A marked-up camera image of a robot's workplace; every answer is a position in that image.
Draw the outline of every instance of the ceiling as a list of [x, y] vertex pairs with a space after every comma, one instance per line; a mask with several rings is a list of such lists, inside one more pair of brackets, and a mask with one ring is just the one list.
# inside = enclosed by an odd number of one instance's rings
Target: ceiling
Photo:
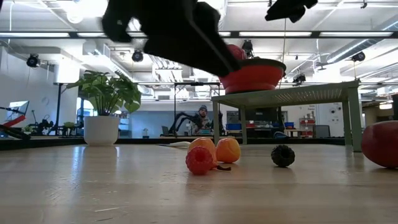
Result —
[[[264, 19], [267, 11], [268, 0], [225, 0], [228, 5], [220, 30], [346, 30], [346, 31], [367, 31], [381, 30], [381, 24], [386, 21], [398, 22], [398, 1], [393, 0], [372, 0], [368, 6], [361, 9], [363, 0], [318, 0], [318, 5], [307, 10], [303, 18], [293, 24], [289, 20], [278, 20], [267, 22]], [[41, 0], [4, 0], [3, 9], [0, 13], [0, 31], [80, 31], [94, 32], [101, 31], [99, 17], [101, 11], [106, 7], [106, 0], [80, 0], [78, 4], [69, 0], [41, 1]], [[130, 29], [136, 30], [139, 25], [131, 23]], [[229, 44], [242, 45], [243, 39], [225, 39]], [[342, 60], [332, 65], [326, 65], [325, 71], [316, 72], [313, 62], [322, 62], [323, 57], [336, 52], [347, 44], [355, 41], [353, 39], [253, 39], [254, 55], [261, 58], [280, 60], [287, 66], [287, 80], [298, 73], [304, 73], [307, 82], [330, 82], [328, 74], [331, 71], [340, 71], [340, 81], [352, 80], [355, 76], [367, 78], [363, 82], [398, 82], [398, 66], [395, 67], [398, 56], [398, 39], [380, 41], [363, 50], [366, 59], [357, 62], [355, 69], [353, 62]], [[95, 60], [88, 60], [83, 52], [82, 45], [85, 40], [11, 40], [11, 47], [23, 49], [27, 47], [59, 47], [81, 61], [84, 66], [101, 69]], [[156, 75], [157, 66], [164, 64], [178, 67], [181, 72], [181, 80], [176, 78], [171, 81], [194, 81], [198, 78], [208, 77], [208, 81], [217, 81], [211, 75], [204, 75], [200, 72], [193, 72], [191, 68], [184, 65], [174, 65], [162, 58], [154, 58], [144, 55], [142, 62], [133, 62], [131, 59], [134, 50], [139, 49], [144, 43], [137, 41], [132, 44], [117, 44], [109, 40], [95, 40], [96, 46], [102, 49], [106, 44], [111, 53], [110, 58], [117, 66], [120, 66], [131, 76], [140, 82], [166, 82], [162, 75]], [[363, 90], [371, 91], [377, 86], [369, 85]]]

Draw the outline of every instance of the table leg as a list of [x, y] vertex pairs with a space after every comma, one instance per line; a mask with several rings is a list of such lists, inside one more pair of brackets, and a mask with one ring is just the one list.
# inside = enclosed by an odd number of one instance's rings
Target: table leg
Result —
[[362, 127], [361, 116], [362, 108], [359, 108], [359, 97], [357, 88], [348, 89], [349, 117], [351, 120], [351, 130], [353, 133], [354, 152], [362, 152]]
[[246, 109], [241, 109], [241, 123], [242, 123], [242, 141], [243, 144], [248, 144], [248, 131], [246, 129]]
[[213, 131], [214, 131], [214, 144], [217, 145], [220, 140], [220, 122], [218, 121], [218, 102], [213, 101]]
[[345, 139], [346, 147], [352, 147], [353, 140], [351, 137], [351, 122], [349, 120], [348, 100], [343, 101], [343, 123], [344, 123], [344, 139]]

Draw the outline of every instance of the black stand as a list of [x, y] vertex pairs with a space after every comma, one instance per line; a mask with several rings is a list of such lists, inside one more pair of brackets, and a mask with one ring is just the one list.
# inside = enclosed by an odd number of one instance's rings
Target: black stand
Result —
[[61, 94], [62, 94], [63, 83], [58, 84], [58, 101], [57, 101], [57, 118], [55, 120], [55, 135], [58, 136], [58, 123], [60, 120], [60, 107], [61, 107]]
[[398, 121], [398, 94], [392, 96], [392, 109], [394, 110], [394, 120]]

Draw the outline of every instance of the man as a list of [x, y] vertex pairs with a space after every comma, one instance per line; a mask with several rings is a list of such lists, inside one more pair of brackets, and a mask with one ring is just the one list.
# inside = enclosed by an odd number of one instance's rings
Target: man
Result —
[[198, 114], [201, 119], [202, 127], [199, 128], [197, 125], [193, 124], [195, 126], [193, 129], [195, 134], [200, 134], [202, 129], [210, 129], [210, 120], [209, 117], [207, 117], [207, 106], [201, 105]]

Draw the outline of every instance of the toy raspberry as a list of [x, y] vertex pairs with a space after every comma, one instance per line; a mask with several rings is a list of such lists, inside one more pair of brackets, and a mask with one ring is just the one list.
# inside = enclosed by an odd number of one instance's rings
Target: toy raspberry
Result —
[[213, 156], [203, 146], [192, 148], [185, 158], [185, 163], [192, 174], [195, 175], [205, 175], [209, 170], [214, 168]]

